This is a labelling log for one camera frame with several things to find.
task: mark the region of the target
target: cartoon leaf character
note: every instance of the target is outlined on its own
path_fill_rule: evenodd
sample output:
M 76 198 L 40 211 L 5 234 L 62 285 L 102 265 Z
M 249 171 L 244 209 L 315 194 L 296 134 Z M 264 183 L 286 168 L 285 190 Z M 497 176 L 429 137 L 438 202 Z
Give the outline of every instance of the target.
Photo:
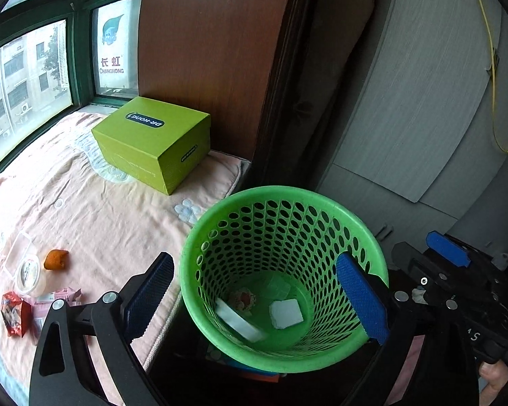
M 110 18 L 105 22 L 102 29 L 102 44 L 107 43 L 109 46 L 117 40 L 117 30 L 119 30 L 119 22 L 123 15 Z

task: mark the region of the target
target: bed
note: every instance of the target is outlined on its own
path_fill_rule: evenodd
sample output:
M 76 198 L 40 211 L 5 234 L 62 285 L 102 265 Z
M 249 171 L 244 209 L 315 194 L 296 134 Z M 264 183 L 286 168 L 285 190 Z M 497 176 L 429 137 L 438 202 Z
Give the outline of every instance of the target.
M 204 211 L 239 188 L 249 163 L 210 152 L 171 196 L 163 195 L 104 161 L 90 131 L 110 111 L 89 106 L 66 116 L 0 174 L 0 274 L 24 231 L 40 259 L 50 249 L 70 252 L 65 271 L 47 274 L 46 291 L 80 288 L 81 301 L 90 303 L 168 252 L 175 277 L 145 334 L 132 343 L 148 370 L 181 300 L 177 270 L 186 237 Z M 88 340 L 108 400 L 122 404 L 96 340 Z M 0 383 L 19 406 L 28 405 L 35 350 L 30 334 L 1 335 Z

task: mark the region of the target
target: building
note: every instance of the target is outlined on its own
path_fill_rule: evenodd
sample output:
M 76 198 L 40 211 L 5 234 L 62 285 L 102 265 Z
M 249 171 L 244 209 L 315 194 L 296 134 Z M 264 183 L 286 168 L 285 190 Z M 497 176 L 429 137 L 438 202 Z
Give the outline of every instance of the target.
M 51 75 L 52 70 L 44 68 L 55 29 L 58 80 Z M 0 147 L 11 149 L 17 143 L 14 141 L 71 104 L 64 38 L 65 21 L 59 21 L 0 48 Z

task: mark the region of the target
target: yellow cable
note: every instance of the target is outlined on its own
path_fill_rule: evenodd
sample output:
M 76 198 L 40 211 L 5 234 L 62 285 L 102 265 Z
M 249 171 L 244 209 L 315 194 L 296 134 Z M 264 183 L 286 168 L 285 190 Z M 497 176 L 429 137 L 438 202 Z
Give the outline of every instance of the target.
M 503 153 L 506 153 L 508 154 L 508 149 L 504 149 L 501 144 L 499 143 L 498 139 L 497 139 L 497 134 L 495 132 L 495 126 L 494 126 L 494 117 L 495 117 L 495 95 L 496 95 L 496 86 L 495 86 L 495 68 L 494 68 L 494 47 L 493 47 L 493 38 L 491 36 L 491 29 L 489 29 L 489 23 L 488 23 L 488 17 L 487 15 L 485 14 L 485 9 L 484 9 L 484 4 L 482 2 L 482 0 L 478 0 L 478 2 L 480 3 L 480 9 L 482 9 L 482 15 L 484 16 L 484 22 L 485 22 L 485 27 L 488 31 L 488 37 L 489 37 L 489 51 L 490 51 L 490 55 L 491 55 L 491 75 L 492 75 L 492 78 L 493 78 L 493 83 L 491 84 L 493 90 L 492 90 L 492 95 L 491 95 L 491 128 L 492 128 L 492 131 L 493 131 L 493 138 L 494 138 L 494 141 L 495 143 L 497 144 L 497 146 L 499 147 L 499 149 L 503 152 Z

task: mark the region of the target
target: blue gripper pad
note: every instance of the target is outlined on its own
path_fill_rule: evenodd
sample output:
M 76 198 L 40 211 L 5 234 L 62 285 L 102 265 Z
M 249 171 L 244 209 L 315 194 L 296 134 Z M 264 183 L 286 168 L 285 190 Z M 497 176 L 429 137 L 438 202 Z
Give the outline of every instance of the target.
M 437 231 L 427 234 L 427 246 L 457 267 L 468 267 L 470 259 L 466 251 Z
M 367 336 L 383 345 L 389 336 L 386 308 L 358 270 L 361 267 L 348 254 L 338 256 L 335 264 L 337 279 L 359 317 Z
M 173 279 L 173 258 L 165 254 L 139 286 L 134 297 L 124 310 L 124 337 L 127 343 L 143 336 Z

